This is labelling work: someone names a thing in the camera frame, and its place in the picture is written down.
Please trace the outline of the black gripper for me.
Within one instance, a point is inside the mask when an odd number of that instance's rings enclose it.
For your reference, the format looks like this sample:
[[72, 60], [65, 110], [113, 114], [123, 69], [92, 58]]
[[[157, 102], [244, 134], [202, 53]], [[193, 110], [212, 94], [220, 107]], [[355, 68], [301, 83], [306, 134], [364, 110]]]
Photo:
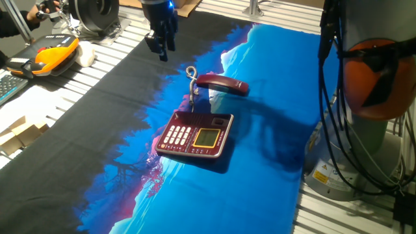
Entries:
[[168, 61], [166, 48], [156, 32], [167, 31], [167, 47], [176, 50], [175, 37], [178, 31], [178, 15], [172, 0], [141, 0], [145, 18], [150, 23], [150, 31], [144, 39], [151, 52], [159, 55], [159, 60]]

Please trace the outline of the person left hand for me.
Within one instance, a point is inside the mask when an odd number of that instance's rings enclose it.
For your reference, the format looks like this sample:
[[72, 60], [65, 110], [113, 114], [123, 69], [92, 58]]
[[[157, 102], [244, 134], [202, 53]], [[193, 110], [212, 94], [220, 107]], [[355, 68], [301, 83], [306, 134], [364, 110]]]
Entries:
[[38, 24], [42, 21], [44, 21], [45, 19], [41, 16], [41, 14], [39, 14], [39, 10], [41, 10], [43, 13], [50, 13], [50, 8], [47, 6], [42, 6], [42, 7], [37, 7], [36, 5], [34, 5], [30, 11], [27, 13], [27, 21], [32, 23], [32, 24]]

